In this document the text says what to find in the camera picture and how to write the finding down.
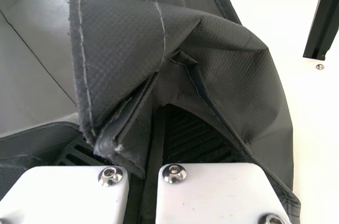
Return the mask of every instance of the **folded fabric flap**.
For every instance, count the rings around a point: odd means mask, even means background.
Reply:
[[[159,70],[200,20],[198,11],[152,1],[71,0],[79,118],[89,141],[95,140],[121,100]]]
[[[145,103],[156,78],[155,73],[118,106],[94,143],[95,154],[123,165],[141,178],[145,176],[151,123],[141,123],[143,119],[138,119],[138,115],[143,110],[140,115],[151,119],[151,105]],[[136,131],[140,133],[134,138],[131,135]]]

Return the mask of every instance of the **gray panel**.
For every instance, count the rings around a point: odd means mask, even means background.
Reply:
[[[0,11],[61,88],[76,102],[69,0],[0,0]]]
[[[0,14],[0,134],[74,112],[75,104]]]

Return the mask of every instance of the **metal bolt head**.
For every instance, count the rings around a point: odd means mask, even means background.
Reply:
[[[265,218],[264,224],[285,224],[285,222],[276,214],[269,214]]]
[[[323,70],[323,69],[325,68],[325,66],[322,65],[322,64],[318,64],[318,65],[316,66],[316,68],[319,69],[319,70]]]
[[[186,169],[178,164],[171,164],[163,170],[163,178],[168,183],[179,183],[186,179]]]
[[[119,183],[122,179],[122,171],[118,167],[107,167],[103,169],[98,176],[99,184],[104,187]]]

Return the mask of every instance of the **fabric seam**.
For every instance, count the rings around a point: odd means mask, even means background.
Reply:
[[[66,127],[72,128],[72,129],[74,129],[74,130],[76,130],[76,131],[78,131],[78,132],[81,132],[81,131],[79,131],[79,130],[77,130],[77,129],[75,129],[74,127],[69,126],[69,125],[65,125],[65,124],[53,124],[53,125],[50,125],[50,126],[46,126],[46,127],[43,127],[43,128],[36,129],[36,130],[30,130],[30,131],[27,131],[27,132],[22,133],[22,134],[20,134],[20,135],[14,136],[14,137],[6,138],[5,140],[0,141],[0,144],[1,144],[2,142],[6,142],[6,141],[9,140],[9,139],[17,138],[17,137],[20,137],[20,136],[25,135],[25,134],[27,134],[27,133],[39,131],[39,130],[46,129],[46,128],[50,128],[50,127],[53,127],[53,126],[66,126]]]
[[[159,16],[160,16],[160,21],[161,21],[161,25],[163,27],[163,34],[164,34],[164,40],[163,40],[163,55],[162,55],[162,58],[161,58],[161,61],[160,61],[160,64],[162,63],[162,61],[164,60],[164,57],[165,57],[165,49],[166,49],[166,32],[165,32],[165,24],[164,24],[164,18],[162,16],[162,13],[161,13],[161,9],[160,9],[160,6],[158,4],[158,2],[152,2],[154,4],[154,6],[157,8],[157,11],[159,13]]]
[[[83,77],[84,77],[84,84],[86,87],[86,94],[87,94],[87,103],[88,103],[88,116],[90,117],[90,125],[91,125],[91,133],[94,137],[96,137],[96,133],[93,129],[94,122],[93,122],[93,113],[92,113],[92,99],[90,94],[90,88],[88,86],[87,81],[87,68],[86,68],[86,56],[85,56],[85,48],[84,48],[84,34],[83,34],[83,17],[81,13],[81,0],[78,0],[78,13],[79,13],[79,33],[80,33],[80,48],[81,48],[81,56],[83,59]]]

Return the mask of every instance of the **black metal frame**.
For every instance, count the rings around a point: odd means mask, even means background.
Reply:
[[[339,0],[319,0],[303,57],[325,60],[339,27]]]

